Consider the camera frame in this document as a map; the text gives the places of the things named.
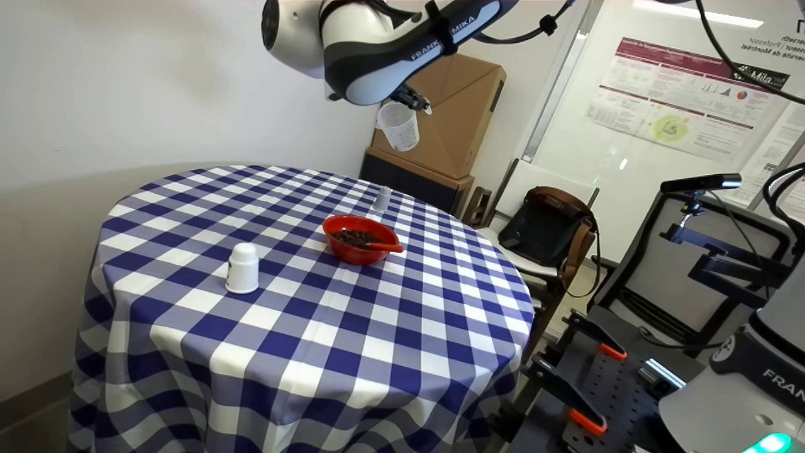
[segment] round table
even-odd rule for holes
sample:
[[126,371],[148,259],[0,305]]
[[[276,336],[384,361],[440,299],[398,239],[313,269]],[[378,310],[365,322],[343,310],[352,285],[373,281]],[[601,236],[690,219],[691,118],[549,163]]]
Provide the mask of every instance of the round table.
[[[486,439],[534,322],[495,246],[393,192],[403,255],[336,263],[330,213],[379,186],[220,167],[145,183],[101,227],[77,332],[75,450],[451,450]],[[227,259],[260,249],[260,290]]]

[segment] red bowl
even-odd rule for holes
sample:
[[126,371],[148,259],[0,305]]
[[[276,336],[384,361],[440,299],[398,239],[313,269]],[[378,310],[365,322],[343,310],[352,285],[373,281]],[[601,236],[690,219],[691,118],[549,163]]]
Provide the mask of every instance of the red bowl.
[[344,231],[368,235],[373,242],[382,242],[382,245],[401,245],[398,235],[389,227],[373,222],[368,217],[326,217],[321,229],[331,255],[349,265],[378,265],[387,258],[387,252],[349,245],[339,236]]

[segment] bowl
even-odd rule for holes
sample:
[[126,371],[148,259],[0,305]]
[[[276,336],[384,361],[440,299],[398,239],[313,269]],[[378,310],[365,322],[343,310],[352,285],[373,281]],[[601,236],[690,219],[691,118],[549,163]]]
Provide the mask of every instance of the bowl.
[[[321,229],[324,229],[330,252],[336,259],[349,265],[378,265],[389,255],[387,252],[389,246],[401,246],[401,239],[389,227],[373,222],[368,217],[326,217]],[[387,249],[374,249],[373,245],[357,245],[355,236],[359,242],[384,245]]]

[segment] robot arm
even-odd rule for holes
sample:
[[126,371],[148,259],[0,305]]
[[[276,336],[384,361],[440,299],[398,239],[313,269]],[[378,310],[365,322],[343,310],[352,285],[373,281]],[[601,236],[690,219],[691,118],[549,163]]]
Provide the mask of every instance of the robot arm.
[[406,81],[455,52],[460,42],[508,12],[516,0],[430,0],[418,12],[382,0],[266,0],[266,50],[315,79],[336,98],[374,105],[398,98],[425,108]]

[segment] floor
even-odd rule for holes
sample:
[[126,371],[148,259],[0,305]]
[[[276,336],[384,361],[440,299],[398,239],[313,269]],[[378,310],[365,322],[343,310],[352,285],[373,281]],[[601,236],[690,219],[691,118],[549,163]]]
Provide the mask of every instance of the floor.
[[[581,266],[570,294],[586,294],[594,285],[594,266]],[[545,337],[562,337],[564,322],[570,310],[583,313],[589,298],[565,298],[552,325]],[[28,420],[20,420],[17,425],[0,431],[0,453],[61,453],[65,450],[67,439],[67,398],[55,400],[52,406],[42,407],[40,414],[30,416]]]

